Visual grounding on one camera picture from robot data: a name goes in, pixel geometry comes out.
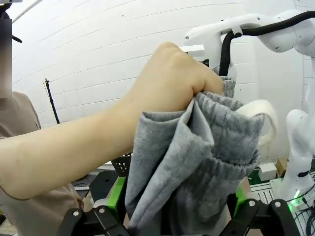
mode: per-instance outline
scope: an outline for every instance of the beige t-shirt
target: beige t-shirt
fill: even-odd
[[[11,99],[0,99],[0,138],[38,129],[37,114],[26,95],[13,92]],[[22,201],[8,196],[0,188],[0,208],[17,228],[19,236],[55,236],[66,211],[78,208],[80,200],[71,184]]]

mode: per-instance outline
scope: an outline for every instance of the cardboard box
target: cardboard box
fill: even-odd
[[[261,181],[276,178],[277,168],[274,163],[263,164],[259,166],[259,178]]]
[[[286,172],[286,166],[287,166],[287,158],[278,158],[276,163],[276,168],[279,177],[284,177]]]

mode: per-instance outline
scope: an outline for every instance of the hand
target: hand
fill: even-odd
[[[202,90],[222,94],[223,81],[175,44],[163,43],[123,100],[141,111],[181,111]]]

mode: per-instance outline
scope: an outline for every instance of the white box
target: white box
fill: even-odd
[[[259,168],[258,175],[261,181],[276,178],[277,168],[274,163],[263,164],[260,165]]]

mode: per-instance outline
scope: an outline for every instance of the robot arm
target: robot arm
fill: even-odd
[[[242,35],[258,36],[260,41],[274,52],[280,53],[295,48],[304,55],[315,57],[315,26],[309,20],[311,17],[315,17],[315,12],[289,10],[276,16],[248,14],[230,18],[191,29],[185,35],[186,46],[182,49],[198,59],[209,59],[209,67],[217,74],[220,63],[222,64],[222,56],[226,53],[221,41],[221,36],[225,34],[226,37],[233,35],[230,40]],[[196,45],[204,50],[196,52],[193,49]]]
[[[232,39],[242,35],[257,36],[274,52],[281,53],[294,48],[312,57],[315,74],[315,26],[310,20],[314,17],[315,11],[302,13],[298,10],[285,11],[276,16],[239,16],[191,29],[185,36],[186,46],[182,49],[198,60],[208,59],[209,67],[217,74],[227,75],[229,72],[229,76],[235,77],[236,71],[230,61]],[[286,118],[290,157],[280,190],[275,193],[278,198],[285,200],[296,199],[304,193],[308,193],[304,196],[307,200],[315,198],[315,191],[309,191],[315,184],[308,174],[315,154],[315,78],[313,80],[308,84],[306,96],[309,114],[293,110]]]

